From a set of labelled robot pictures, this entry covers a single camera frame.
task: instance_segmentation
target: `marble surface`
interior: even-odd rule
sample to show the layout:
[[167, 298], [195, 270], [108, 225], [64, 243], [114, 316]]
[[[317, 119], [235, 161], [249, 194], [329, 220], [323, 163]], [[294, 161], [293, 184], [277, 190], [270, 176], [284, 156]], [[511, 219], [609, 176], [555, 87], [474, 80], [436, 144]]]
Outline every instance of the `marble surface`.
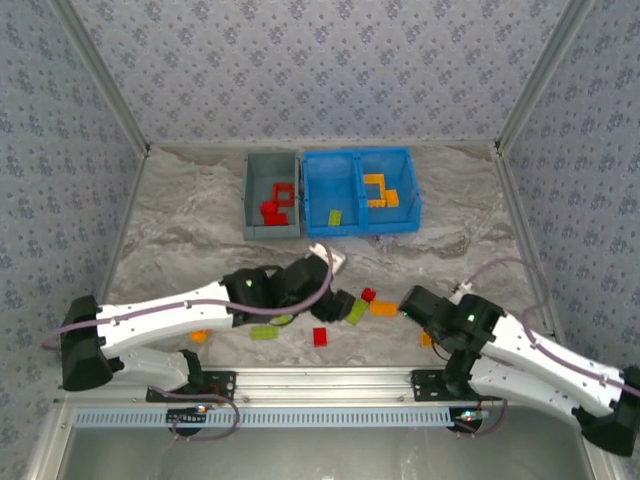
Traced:
[[[397, 302], [415, 284], [444, 293], [485, 262], [519, 255], [488, 145], [417, 145], [411, 152], [423, 199], [420, 231], [329, 241], [348, 257], [334, 288], [358, 296], [364, 287], [371, 287], [378, 299]], [[109, 303], [171, 295], [241, 267], [286, 266], [305, 254], [306, 238], [243, 240], [240, 196], [245, 153], [244, 148], [188, 145], [151, 150]], [[512, 312], [532, 303], [524, 271], [517, 265], [487, 272], [476, 288]], [[317, 326], [329, 330], [326, 348], [312, 345], [312, 328]], [[532, 319], [532, 326], [544, 329], [539, 319]], [[354, 327], [346, 322], [323, 325], [307, 313], [283, 328], [277, 340], [261, 342], [249, 338], [249, 328], [214, 331], [202, 346], [184, 335], [156, 347], [189, 348], [205, 365], [442, 363], [431, 349], [420, 347], [420, 328], [404, 316], [367, 314]]]

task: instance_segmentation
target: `plastic bin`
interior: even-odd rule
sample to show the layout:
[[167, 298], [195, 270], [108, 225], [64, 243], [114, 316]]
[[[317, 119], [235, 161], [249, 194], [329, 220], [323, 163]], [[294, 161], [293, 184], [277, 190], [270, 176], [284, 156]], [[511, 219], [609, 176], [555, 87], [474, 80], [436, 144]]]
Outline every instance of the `plastic bin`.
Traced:
[[[299, 166], [295, 151], [253, 152], [247, 154], [242, 195], [245, 240], [300, 237]], [[293, 207], [281, 207], [289, 225], [267, 226], [260, 213], [262, 202], [271, 200], [274, 183], [293, 183]]]
[[[365, 185], [365, 174], [382, 174], [386, 190], [396, 190], [395, 208], [370, 208], [380, 190]], [[304, 209], [309, 237], [382, 235], [420, 228], [422, 199], [411, 153], [406, 147], [306, 152], [302, 162]], [[331, 210], [342, 212], [330, 227]]]

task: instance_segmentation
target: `lime green block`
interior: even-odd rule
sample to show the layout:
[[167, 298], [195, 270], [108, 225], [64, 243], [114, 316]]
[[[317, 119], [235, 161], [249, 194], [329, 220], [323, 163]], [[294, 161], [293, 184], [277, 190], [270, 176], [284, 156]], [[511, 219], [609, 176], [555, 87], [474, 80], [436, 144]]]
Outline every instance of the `lime green block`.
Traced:
[[369, 304], [366, 301], [362, 300], [361, 298], [356, 298], [356, 301], [353, 302], [353, 308], [351, 309], [351, 312], [349, 313], [349, 315], [347, 315], [347, 322], [349, 322], [351, 325], [357, 325], [364, 315], [364, 312], [367, 311], [367, 308], [369, 308]]
[[271, 324], [276, 326], [284, 325], [285, 323], [289, 323], [291, 318], [293, 318], [293, 315], [282, 315], [281, 317], [271, 320]]
[[275, 325], [260, 325], [251, 329], [252, 340], [273, 340], [278, 338], [278, 327]]
[[341, 210], [331, 210], [329, 212], [329, 226], [330, 227], [339, 227], [341, 220], [342, 220], [342, 211]]

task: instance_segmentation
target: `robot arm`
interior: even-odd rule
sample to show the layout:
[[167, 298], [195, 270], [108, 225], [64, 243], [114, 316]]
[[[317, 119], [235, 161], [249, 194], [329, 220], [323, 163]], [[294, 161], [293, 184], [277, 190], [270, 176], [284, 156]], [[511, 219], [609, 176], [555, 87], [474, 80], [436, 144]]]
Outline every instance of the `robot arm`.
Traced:
[[[147, 302], [97, 305], [92, 296], [76, 299], [63, 327], [87, 320], [98, 325], [61, 336], [63, 388], [88, 390], [115, 380], [174, 390], [193, 383], [200, 370], [194, 353], [169, 354], [143, 345], [194, 330], [268, 323], [276, 316], [273, 309], [299, 304], [321, 288], [329, 262], [321, 246], [310, 250], [286, 268], [240, 269], [196, 290]], [[335, 274], [345, 257], [331, 254]], [[349, 313], [354, 300], [328, 288], [309, 311], [323, 322], [333, 322]], [[225, 305], [229, 303], [250, 307], [253, 313]]]
[[603, 365], [536, 333], [532, 342], [518, 319], [468, 284], [449, 299], [413, 287], [400, 310], [451, 353], [443, 378], [452, 393], [520, 401], [579, 425], [604, 450], [632, 454], [640, 399], [626, 390], [640, 387], [638, 367]]

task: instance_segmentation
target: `patterned wallpaper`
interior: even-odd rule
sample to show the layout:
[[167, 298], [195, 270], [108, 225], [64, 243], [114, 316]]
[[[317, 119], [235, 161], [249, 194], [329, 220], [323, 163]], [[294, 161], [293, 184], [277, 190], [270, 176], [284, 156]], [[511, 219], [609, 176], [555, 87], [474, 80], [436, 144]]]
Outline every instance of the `patterned wallpaper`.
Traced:
[[0, 478], [21, 478], [59, 360], [39, 342], [104, 275], [137, 155], [46, 0], [0, 8]]
[[148, 141], [492, 139], [565, 0], [74, 0]]
[[640, 364], [639, 130], [640, 3], [598, 2], [509, 159], [568, 341], [620, 366]]

